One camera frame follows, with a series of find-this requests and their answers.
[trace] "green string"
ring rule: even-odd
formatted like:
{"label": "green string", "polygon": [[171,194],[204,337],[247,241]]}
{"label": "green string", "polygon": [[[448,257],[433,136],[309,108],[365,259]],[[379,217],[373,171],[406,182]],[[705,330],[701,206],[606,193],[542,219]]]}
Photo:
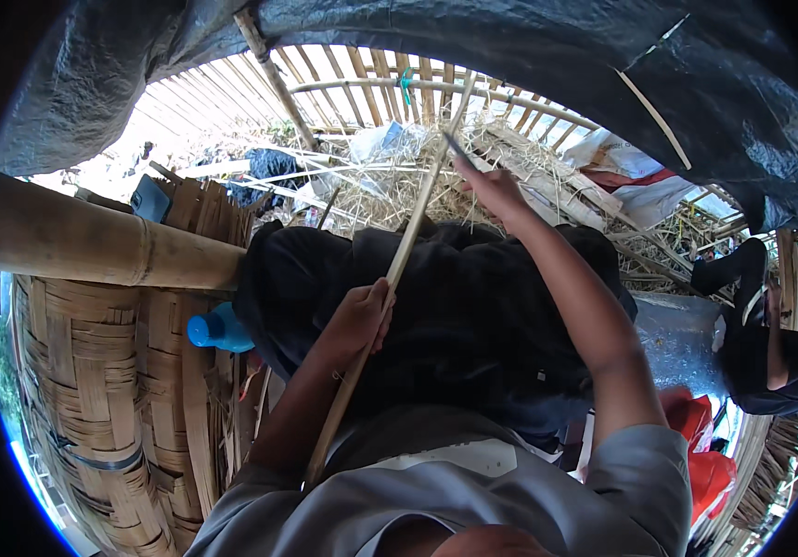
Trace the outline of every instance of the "green string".
{"label": "green string", "polygon": [[402,72],[402,76],[399,78],[399,87],[402,88],[402,98],[405,100],[405,104],[408,105],[412,104],[412,97],[408,95],[408,84],[412,83],[412,78],[405,77],[409,71],[412,71],[411,66],[406,68],[405,71]]}

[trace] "black shirt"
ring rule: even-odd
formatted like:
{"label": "black shirt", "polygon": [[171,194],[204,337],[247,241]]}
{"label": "black shirt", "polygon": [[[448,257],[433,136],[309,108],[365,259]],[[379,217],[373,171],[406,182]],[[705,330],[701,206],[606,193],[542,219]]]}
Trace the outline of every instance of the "black shirt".
{"label": "black shirt", "polygon": [[788,383],[767,389],[767,345],[771,330],[761,325],[727,329],[720,350],[721,369],[733,402],[752,415],[798,412],[798,330],[780,331]]}

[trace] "hand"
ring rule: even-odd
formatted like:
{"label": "hand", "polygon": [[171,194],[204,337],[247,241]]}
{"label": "hand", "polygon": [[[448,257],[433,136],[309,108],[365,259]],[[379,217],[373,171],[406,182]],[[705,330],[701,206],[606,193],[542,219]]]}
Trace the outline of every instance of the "hand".
{"label": "hand", "polygon": [[350,289],[316,340],[315,348],[338,367],[348,365],[372,339],[371,354],[382,349],[395,303],[393,296],[381,320],[388,291],[386,278],[379,278],[371,286]]}
{"label": "hand", "polygon": [[781,308],[783,289],[779,286],[776,279],[767,281],[767,306],[777,316]]}
{"label": "hand", "polygon": [[508,227],[518,216],[532,212],[519,191],[516,179],[507,170],[479,172],[460,158],[455,160],[455,167],[467,180],[461,189],[465,192],[473,190],[492,222],[504,225],[508,232],[511,232]]}

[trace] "blue bottle cap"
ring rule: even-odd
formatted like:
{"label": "blue bottle cap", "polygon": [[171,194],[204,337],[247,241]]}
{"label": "blue bottle cap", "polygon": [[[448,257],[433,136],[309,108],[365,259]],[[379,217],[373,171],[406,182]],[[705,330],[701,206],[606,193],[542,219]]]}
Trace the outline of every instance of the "blue bottle cap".
{"label": "blue bottle cap", "polygon": [[223,318],[211,312],[190,317],[186,332],[195,346],[210,346],[211,341],[223,339],[226,327]]}

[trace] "black tarp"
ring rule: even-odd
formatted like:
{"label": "black tarp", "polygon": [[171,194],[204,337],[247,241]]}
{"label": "black tarp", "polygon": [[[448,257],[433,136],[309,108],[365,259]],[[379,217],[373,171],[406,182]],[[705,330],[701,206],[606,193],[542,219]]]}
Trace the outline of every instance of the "black tarp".
{"label": "black tarp", "polygon": [[[798,219],[798,55],[755,2],[253,4],[273,46],[372,46],[470,66],[580,112],[697,184],[724,186],[753,232]],[[145,83],[245,50],[239,7],[75,2],[14,100],[0,169],[51,172],[101,152]],[[668,122],[692,170],[616,69]]]}

